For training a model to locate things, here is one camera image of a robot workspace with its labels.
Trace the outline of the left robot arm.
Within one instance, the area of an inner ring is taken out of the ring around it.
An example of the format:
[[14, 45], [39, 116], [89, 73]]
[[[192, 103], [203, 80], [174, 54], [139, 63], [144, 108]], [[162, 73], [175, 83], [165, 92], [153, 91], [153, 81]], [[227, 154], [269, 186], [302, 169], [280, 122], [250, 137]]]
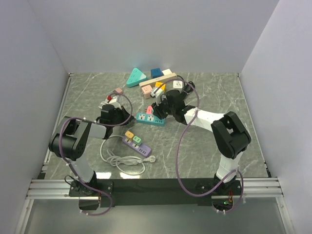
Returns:
[[49, 141], [49, 150], [62, 158], [75, 175], [76, 187], [87, 196], [94, 195], [98, 189], [97, 176], [83, 155], [88, 138], [108, 139], [115, 126], [129, 124], [134, 119], [124, 106], [105, 104], [95, 121], [65, 116]]

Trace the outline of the green small charger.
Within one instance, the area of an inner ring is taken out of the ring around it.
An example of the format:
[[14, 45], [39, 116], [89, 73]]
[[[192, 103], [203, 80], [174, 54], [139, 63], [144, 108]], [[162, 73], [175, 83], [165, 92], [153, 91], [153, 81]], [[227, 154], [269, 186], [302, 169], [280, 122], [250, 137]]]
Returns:
[[142, 144], [142, 139], [139, 138], [138, 136], [133, 137], [133, 143], [137, 146], [140, 146]]

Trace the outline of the orange small charger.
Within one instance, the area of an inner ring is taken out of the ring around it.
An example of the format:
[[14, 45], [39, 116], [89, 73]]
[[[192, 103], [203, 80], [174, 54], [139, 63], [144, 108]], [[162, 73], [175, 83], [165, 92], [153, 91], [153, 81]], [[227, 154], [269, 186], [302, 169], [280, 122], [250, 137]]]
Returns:
[[125, 133], [125, 136], [126, 136], [126, 139], [127, 139], [128, 141], [132, 141], [132, 139], [133, 139], [133, 137], [134, 137], [134, 134], [133, 134], [132, 132], [130, 132], [130, 131], [127, 131], [127, 132]]

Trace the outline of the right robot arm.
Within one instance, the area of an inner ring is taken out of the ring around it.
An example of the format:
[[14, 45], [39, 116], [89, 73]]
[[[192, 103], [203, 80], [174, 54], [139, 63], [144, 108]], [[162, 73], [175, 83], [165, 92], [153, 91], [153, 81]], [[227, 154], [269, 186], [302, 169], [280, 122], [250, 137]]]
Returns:
[[214, 190], [224, 195], [231, 189], [231, 183], [243, 152], [251, 143], [251, 136], [237, 114], [212, 113], [200, 110], [195, 106], [186, 105], [184, 99], [189, 94], [187, 91], [177, 89], [163, 92], [162, 89], [153, 88], [151, 97], [156, 101], [152, 104], [153, 114], [159, 119], [168, 115], [184, 125], [196, 126], [213, 133], [221, 159], [215, 177]]

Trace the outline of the teal power strip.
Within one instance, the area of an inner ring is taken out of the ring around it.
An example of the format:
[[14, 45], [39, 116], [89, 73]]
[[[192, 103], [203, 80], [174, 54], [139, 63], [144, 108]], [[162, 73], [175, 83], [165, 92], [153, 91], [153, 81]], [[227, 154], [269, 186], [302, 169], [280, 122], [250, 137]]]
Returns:
[[153, 126], [160, 126], [160, 127], [163, 127], [165, 125], [164, 119], [159, 119], [155, 115], [147, 114], [147, 113], [137, 113], [136, 121], [138, 123], [153, 125]]

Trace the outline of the purple power strip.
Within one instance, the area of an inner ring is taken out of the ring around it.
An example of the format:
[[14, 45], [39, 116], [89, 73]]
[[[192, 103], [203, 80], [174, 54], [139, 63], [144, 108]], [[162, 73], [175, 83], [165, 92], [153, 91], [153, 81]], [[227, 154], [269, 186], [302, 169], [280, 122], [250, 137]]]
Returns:
[[131, 141], [128, 137], [123, 136], [122, 142], [127, 145], [129, 148], [139, 153], [144, 158], [147, 158], [151, 155], [152, 149], [145, 144], [136, 145], [133, 141]]

